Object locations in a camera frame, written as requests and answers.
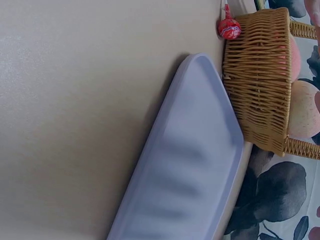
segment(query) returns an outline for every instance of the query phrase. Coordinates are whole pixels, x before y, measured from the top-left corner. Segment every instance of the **basket handle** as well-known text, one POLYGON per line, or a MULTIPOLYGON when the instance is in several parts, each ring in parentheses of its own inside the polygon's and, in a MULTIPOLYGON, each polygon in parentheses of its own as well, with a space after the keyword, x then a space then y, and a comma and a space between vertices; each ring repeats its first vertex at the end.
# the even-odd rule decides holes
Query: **basket handle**
POLYGON ((294 37, 317 40, 315 26, 303 22, 291 20, 290 32, 294 37))
MULTIPOLYGON (((317 40, 315 26, 299 21, 290 21, 290 32, 294 37, 317 40)), ((284 152, 299 157, 320 160, 320 146, 287 137, 284 152)))
POLYGON ((320 146, 289 137, 285 141, 284 152, 303 158, 320 160, 320 146))

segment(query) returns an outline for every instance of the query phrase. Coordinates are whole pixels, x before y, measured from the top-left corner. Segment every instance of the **pink fruit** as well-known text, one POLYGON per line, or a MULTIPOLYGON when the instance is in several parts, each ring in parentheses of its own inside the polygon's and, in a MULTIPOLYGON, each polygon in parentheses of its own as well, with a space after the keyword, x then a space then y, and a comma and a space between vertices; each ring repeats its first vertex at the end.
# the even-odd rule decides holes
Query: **pink fruit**
POLYGON ((320 113, 315 103, 318 89, 306 81, 291 87, 288 134, 293 138, 311 138, 320 132, 320 113))
POLYGON ((290 52, 291 52, 291 83, 298 79, 300 70, 301 70, 301 56, 300 51, 295 40, 295 37, 290 34, 290 52))

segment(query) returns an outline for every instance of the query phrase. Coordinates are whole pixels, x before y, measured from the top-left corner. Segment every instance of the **lollipop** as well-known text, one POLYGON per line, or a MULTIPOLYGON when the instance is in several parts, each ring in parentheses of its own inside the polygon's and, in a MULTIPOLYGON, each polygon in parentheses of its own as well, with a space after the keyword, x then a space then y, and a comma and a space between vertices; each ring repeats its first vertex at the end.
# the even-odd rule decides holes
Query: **lollipop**
POLYGON ((225 19, 223 19, 219 24, 219 33, 225 39, 236 39, 241 33, 240 24, 231 17, 228 4, 225 5, 224 11, 225 19))

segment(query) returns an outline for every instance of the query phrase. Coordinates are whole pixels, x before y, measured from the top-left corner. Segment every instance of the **beige wall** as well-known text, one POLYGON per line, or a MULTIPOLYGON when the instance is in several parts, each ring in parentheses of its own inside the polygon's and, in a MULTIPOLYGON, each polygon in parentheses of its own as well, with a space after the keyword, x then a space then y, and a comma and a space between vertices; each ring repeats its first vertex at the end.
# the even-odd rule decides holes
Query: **beige wall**
POLYGON ((220 0, 2 0, 0 240, 100 240, 220 0))

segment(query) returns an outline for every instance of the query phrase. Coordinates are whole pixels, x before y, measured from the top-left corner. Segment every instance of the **woven basket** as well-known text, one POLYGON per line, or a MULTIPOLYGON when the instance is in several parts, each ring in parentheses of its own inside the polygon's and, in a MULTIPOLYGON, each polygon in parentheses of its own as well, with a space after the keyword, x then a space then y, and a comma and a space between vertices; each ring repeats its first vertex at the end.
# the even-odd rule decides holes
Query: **woven basket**
POLYGON ((223 84, 244 138, 279 156, 320 159, 320 146, 289 138, 290 32, 316 39, 315 28, 290 21, 287 8, 239 16, 242 32, 226 42, 223 84))

